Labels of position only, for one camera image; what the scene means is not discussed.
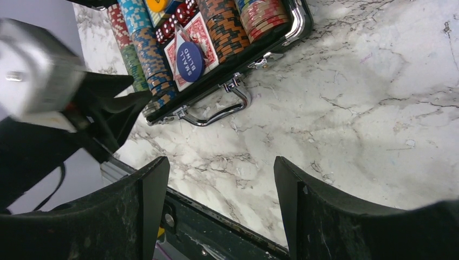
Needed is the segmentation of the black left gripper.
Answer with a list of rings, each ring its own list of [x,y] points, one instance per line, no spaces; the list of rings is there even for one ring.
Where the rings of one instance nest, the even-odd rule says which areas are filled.
[[[3,114],[1,211],[49,211],[103,188],[100,161],[87,149],[95,148],[107,160],[126,142],[152,99],[148,91],[117,97],[133,82],[130,75],[87,72],[77,91],[77,107],[89,108],[90,125],[76,134]]]

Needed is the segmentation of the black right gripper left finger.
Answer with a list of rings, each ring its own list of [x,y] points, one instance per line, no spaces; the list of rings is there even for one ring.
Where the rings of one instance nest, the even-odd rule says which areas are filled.
[[[51,211],[1,215],[1,259],[152,259],[169,171],[158,157]]]

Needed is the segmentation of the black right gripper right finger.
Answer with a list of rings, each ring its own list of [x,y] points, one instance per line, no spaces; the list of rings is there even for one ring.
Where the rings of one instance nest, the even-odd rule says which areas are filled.
[[[276,157],[290,259],[458,259],[458,200],[414,210],[372,203]]]

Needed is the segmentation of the dark blue small blind button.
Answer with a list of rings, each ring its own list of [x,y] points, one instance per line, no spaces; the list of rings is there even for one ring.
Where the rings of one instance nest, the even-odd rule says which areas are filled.
[[[204,54],[194,42],[183,42],[177,52],[176,65],[180,76],[187,82],[196,82],[204,73]]]

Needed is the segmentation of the black poker set case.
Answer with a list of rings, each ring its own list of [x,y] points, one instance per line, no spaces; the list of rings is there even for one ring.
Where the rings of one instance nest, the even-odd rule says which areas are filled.
[[[256,42],[250,43],[250,46],[244,51],[231,56],[222,64],[219,63],[215,69],[204,75],[203,78],[198,79],[196,83],[191,84],[182,92],[177,89],[173,72],[164,51],[166,45],[175,39],[175,35],[164,44],[158,43],[166,60],[167,68],[172,74],[176,96],[169,103],[157,110],[150,108],[148,106],[149,102],[140,115],[143,115],[151,125],[168,118],[178,117],[192,125],[203,127],[247,108],[251,103],[251,97],[241,86],[240,79],[242,75],[250,69],[266,67],[270,61],[282,57],[283,52],[289,44],[306,37],[312,31],[313,19],[308,4],[305,1],[282,1],[282,3],[290,18],[288,23],[272,29]],[[207,119],[198,119],[188,113],[189,106],[207,97],[219,87],[223,87],[226,92],[238,96],[240,102],[220,110]]]

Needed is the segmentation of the orange big blind button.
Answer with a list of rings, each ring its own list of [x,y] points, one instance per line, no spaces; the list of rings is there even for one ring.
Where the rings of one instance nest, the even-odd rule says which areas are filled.
[[[145,0],[145,2],[152,12],[162,12],[169,5],[169,0]]]

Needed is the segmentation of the clear triangular plastic piece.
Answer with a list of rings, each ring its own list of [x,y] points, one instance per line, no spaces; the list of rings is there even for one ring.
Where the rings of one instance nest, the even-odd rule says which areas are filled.
[[[195,82],[205,71],[204,54],[199,44],[179,23],[175,25],[175,69],[187,82]]]

